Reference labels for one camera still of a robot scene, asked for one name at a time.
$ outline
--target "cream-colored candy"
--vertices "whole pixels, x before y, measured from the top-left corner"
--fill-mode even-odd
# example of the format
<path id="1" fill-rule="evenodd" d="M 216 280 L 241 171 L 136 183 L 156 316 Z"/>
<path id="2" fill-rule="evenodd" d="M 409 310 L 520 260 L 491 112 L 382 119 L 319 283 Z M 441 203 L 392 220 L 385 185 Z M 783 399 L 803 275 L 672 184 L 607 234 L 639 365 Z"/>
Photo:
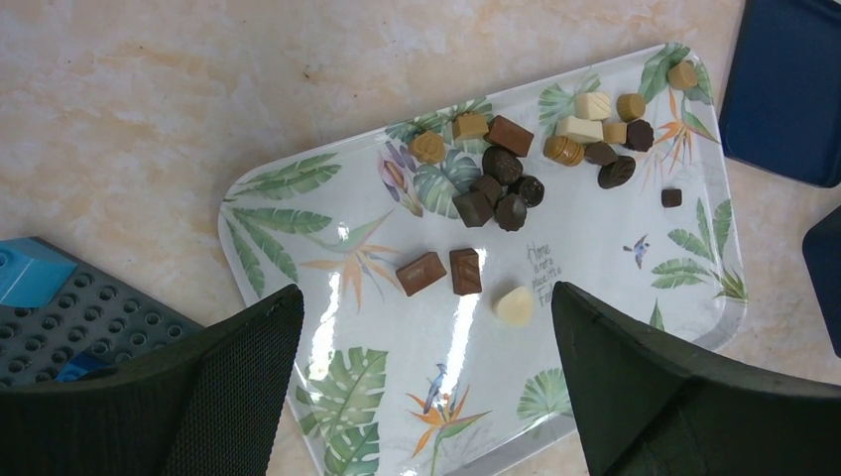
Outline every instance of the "cream-colored candy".
<path id="1" fill-rule="evenodd" d="M 566 136 L 580 144 L 592 144 L 604 140 L 601 122 L 578 119 L 574 116 L 561 119 L 557 123 L 555 135 Z"/>
<path id="2" fill-rule="evenodd" d="M 610 117 L 610 96 L 604 92 L 585 92 L 575 96 L 575 115 L 590 121 Z"/>
<path id="3" fill-rule="evenodd" d="M 535 299 L 526 287 L 516 288 L 494 304 L 494 313 L 497 317 L 515 327 L 528 324 L 534 312 Z"/>

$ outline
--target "tray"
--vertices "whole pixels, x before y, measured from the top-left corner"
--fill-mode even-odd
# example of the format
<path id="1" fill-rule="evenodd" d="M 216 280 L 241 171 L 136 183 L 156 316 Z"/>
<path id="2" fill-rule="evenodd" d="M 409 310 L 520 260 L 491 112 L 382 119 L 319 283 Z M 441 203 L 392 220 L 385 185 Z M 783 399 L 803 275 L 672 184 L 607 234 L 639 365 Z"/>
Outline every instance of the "tray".
<path id="1" fill-rule="evenodd" d="M 818 55 L 841 58 L 839 0 L 748 1 L 721 109 L 728 157 L 818 186 L 841 183 L 841 61 Z"/>
<path id="2" fill-rule="evenodd" d="M 691 60 L 685 94 L 665 73 Z M 603 190 L 598 168 L 541 155 L 576 92 L 639 90 L 657 145 L 637 173 Z M 452 119 L 501 114 L 536 134 L 523 163 L 546 185 L 526 226 L 467 229 L 451 205 L 479 174 L 482 140 L 453 144 Z M 290 403 L 326 475 L 487 475 L 574 430 L 548 299 L 570 281 L 628 315 L 715 348 L 736 331 L 747 292 L 706 68 L 668 44 L 480 97 L 262 167 L 237 180 L 219 234 L 251 304 L 288 283 L 306 320 Z M 422 167 L 406 142 L 432 129 L 450 144 Z M 684 204 L 663 209 L 664 186 Z M 624 247 L 649 244 L 642 264 Z M 450 279 L 406 297 L 394 271 L 426 251 L 476 248 L 484 293 L 458 297 Z M 491 305 L 514 286 L 535 292 L 531 323 L 514 328 Z M 422 404 L 440 384 L 427 415 Z"/>

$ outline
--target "floral print tray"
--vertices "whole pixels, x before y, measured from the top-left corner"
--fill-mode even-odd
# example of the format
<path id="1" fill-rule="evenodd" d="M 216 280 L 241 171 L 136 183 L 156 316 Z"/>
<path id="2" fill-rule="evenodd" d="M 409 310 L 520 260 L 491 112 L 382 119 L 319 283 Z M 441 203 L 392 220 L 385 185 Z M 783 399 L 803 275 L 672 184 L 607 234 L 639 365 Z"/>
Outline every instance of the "floral print tray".
<path id="1" fill-rule="evenodd" d="M 691 61 L 699 83 L 668 87 Z M 573 96 L 638 91 L 656 144 L 614 189 L 598 168 L 541 154 Z M 526 226 L 467 229 L 452 197 L 480 176 L 482 140 L 452 140 L 465 112 L 501 114 L 535 132 L 526 173 L 546 185 Z M 408 142 L 425 130 L 444 162 L 419 164 Z M 683 205 L 663 208 L 664 187 Z M 668 44 L 479 97 L 259 167 L 237 180 L 219 235 L 251 304 L 289 283 L 306 319 L 289 400 L 319 473 L 488 475 L 574 430 L 552 332 L 552 284 L 570 281 L 626 314 L 715 348 L 736 331 L 748 299 L 709 76 L 687 47 Z M 426 251 L 473 247 L 481 295 L 449 278 L 406 297 L 395 270 Z M 491 305 L 515 286 L 534 291 L 525 327 Z"/>

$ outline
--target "blue bird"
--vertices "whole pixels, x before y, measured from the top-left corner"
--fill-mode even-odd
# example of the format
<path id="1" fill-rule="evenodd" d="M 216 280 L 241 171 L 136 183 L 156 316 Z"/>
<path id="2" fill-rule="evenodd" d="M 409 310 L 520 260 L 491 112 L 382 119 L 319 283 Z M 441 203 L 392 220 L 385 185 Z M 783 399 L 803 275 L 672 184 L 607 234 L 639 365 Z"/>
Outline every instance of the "blue bird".
<path id="1" fill-rule="evenodd" d="M 429 409 L 432 408 L 432 401 L 435 400 L 435 397 L 441 393 L 441 384 L 444 381 L 444 376 L 446 376 L 446 365 L 444 364 L 435 364 L 438 367 L 438 376 L 435 377 L 435 380 L 431 382 L 429 387 L 429 393 L 426 394 L 426 402 L 423 403 L 423 414 L 426 415 L 429 413 Z"/>
<path id="2" fill-rule="evenodd" d="M 640 238 L 640 241 L 634 245 L 634 248 L 629 246 L 623 246 L 622 249 L 625 251 L 630 251 L 634 253 L 634 259 L 637 260 L 637 268 L 643 268 L 643 257 L 646 256 L 646 253 L 649 251 L 649 244 L 646 243 L 646 238 L 648 238 L 649 234 L 646 233 Z"/>

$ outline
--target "beige marble countertop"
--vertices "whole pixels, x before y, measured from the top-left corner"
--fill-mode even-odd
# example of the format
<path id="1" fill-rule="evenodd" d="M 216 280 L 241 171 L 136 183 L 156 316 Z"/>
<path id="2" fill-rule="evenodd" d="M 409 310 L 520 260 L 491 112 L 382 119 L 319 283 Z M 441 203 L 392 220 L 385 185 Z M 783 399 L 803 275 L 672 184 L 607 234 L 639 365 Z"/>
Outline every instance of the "beige marble countertop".
<path id="1" fill-rule="evenodd" d="M 741 0 L 0 0 L 0 239 L 203 324 L 243 304 L 222 195 L 275 159 L 666 41 L 723 97 Z M 727 356 L 841 384 L 800 252 L 841 204 L 728 161 L 751 301 Z M 269 474 L 315 474 L 286 412 Z M 577 436 L 505 473 L 586 474 Z"/>

